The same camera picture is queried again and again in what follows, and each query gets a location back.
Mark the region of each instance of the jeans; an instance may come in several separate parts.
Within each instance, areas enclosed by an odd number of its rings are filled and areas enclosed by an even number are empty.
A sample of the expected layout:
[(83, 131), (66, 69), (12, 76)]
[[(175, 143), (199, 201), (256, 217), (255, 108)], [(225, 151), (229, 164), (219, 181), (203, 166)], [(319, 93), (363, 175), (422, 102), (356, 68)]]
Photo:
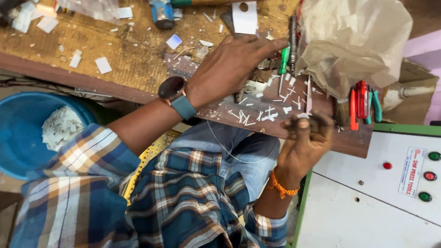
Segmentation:
[(259, 197), (269, 173), (276, 165), (280, 141), (261, 133), (248, 137), (250, 133), (251, 131), (242, 128), (204, 120), (181, 134), (167, 149), (192, 147), (222, 153), (220, 176), (228, 179), (232, 174), (240, 172), (252, 202)]

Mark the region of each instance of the teal-handled pliers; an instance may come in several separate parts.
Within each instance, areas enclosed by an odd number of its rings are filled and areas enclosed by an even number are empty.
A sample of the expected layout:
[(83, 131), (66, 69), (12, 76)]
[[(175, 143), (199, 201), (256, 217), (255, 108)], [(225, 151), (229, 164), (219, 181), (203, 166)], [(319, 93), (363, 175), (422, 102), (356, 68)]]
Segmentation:
[(372, 102), (374, 103), (374, 110), (375, 110), (375, 122), (381, 122), (383, 119), (383, 111), (381, 109), (380, 100), (378, 99), (378, 90), (373, 91), (372, 89), (369, 90), (369, 116), (364, 119), (364, 123), (367, 125), (370, 125), (372, 121), (370, 120), (370, 106)]

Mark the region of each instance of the green screwdriver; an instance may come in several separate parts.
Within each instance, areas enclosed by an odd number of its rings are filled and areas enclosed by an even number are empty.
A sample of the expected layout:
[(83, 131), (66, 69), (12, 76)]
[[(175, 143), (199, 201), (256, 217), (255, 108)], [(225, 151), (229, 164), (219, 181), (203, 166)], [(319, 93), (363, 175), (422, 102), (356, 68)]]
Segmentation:
[(280, 74), (279, 96), (280, 96), (280, 91), (282, 90), (283, 76), (284, 74), (286, 74), (286, 66), (288, 65), (290, 53), (291, 53), (291, 44), (287, 48), (282, 50), (282, 64), (280, 65), (280, 70), (279, 70), (279, 74)]

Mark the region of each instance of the blue bucket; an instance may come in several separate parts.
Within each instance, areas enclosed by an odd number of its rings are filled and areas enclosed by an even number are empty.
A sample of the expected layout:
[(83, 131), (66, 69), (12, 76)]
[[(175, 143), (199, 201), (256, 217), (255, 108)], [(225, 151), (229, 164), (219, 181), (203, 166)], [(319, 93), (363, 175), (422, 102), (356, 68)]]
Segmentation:
[(56, 154), (43, 143), (41, 127), (52, 112), (63, 106), (74, 110), (84, 127), (96, 123), (92, 112), (73, 97), (23, 92), (0, 100), (0, 172), (27, 180), (28, 171)]

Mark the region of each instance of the smartwatch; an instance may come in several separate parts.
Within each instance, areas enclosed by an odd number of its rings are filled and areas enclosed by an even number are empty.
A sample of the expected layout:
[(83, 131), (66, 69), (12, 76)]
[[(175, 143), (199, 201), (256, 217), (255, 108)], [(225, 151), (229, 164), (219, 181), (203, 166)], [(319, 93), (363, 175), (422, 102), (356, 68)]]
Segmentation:
[(185, 95), (184, 86), (186, 83), (182, 77), (168, 78), (159, 86), (158, 96), (176, 109), (183, 119), (188, 120), (198, 112), (193, 108)]

